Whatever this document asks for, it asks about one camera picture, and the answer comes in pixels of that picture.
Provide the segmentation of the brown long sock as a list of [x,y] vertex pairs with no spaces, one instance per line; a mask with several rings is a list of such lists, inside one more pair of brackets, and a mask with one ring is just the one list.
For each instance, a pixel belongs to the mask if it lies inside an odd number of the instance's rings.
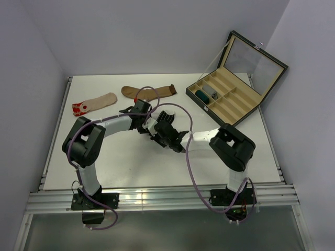
[[146,88],[146,89],[138,89],[131,86],[124,86],[121,88],[121,93],[130,99],[142,99],[147,101],[152,101],[159,98],[170,97],[177,94],[177,91],[173,84],[170,86],[163,86],[156,88],[155,90]]

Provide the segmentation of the green christmas bear sock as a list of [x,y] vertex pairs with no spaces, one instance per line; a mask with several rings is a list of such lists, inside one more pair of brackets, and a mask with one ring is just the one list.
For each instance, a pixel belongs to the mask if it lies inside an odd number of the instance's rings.
[[204,104],[209,104],[210,103],[210,99],[209,97],[203,93],[201,90],[197,90],[195,92],[195,95],[204,103]]

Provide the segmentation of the grey striped sock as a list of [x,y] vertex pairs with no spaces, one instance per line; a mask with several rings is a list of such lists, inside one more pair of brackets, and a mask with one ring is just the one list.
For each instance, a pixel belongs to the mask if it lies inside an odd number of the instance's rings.
[[218,99],[218,94],[215,89],[213,89],[210,85],[204,84],[202,87],[202,90],[210,96],[212,99],[217,100]]

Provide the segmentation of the black white striped sock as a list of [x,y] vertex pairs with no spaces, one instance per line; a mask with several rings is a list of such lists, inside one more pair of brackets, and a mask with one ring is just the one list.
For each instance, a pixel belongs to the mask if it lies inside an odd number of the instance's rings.
[[157,122],[166,121],[172,124],[175,119],[175,112],[162,110],[157,118]]

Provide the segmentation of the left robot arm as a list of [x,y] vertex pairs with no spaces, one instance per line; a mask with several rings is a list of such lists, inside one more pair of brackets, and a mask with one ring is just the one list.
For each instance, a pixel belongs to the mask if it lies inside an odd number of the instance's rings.
[[95,162],[104,138],[134,129],[143,132],[142,125],[150,110],[148,102],[137,99],[133,106],[117,115],[96,120],[81,116],[75,121],[63,142],[62,151],[76,170],[80,190],[85,194],[83,203],[90,209],[98,208],[102,202],[102,187],[97,179]]

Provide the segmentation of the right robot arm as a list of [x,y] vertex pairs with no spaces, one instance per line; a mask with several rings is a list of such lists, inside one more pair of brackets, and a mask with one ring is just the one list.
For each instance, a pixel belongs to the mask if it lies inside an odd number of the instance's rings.
[[255,143],[230,124],[209,131],[179,132],[167,121],[152,120],[143,126],[154,141],[177,153],[212,150],[229,168],[227,199],[239,203],[245,196],[248,162],[252,158]]

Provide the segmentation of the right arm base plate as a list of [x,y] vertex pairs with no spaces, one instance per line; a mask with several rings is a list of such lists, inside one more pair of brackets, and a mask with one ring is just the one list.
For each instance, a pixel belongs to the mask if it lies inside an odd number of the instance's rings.
[[[235,197],[235,192],[230,191],[228,188],[225,189],[212,189],[210,191],[209,202],[212,206],[229,206]],[[253,205],[257,203],[257,199],[253,194],[252,188],[244,188],[241,193],[238,194],[235,205]]]

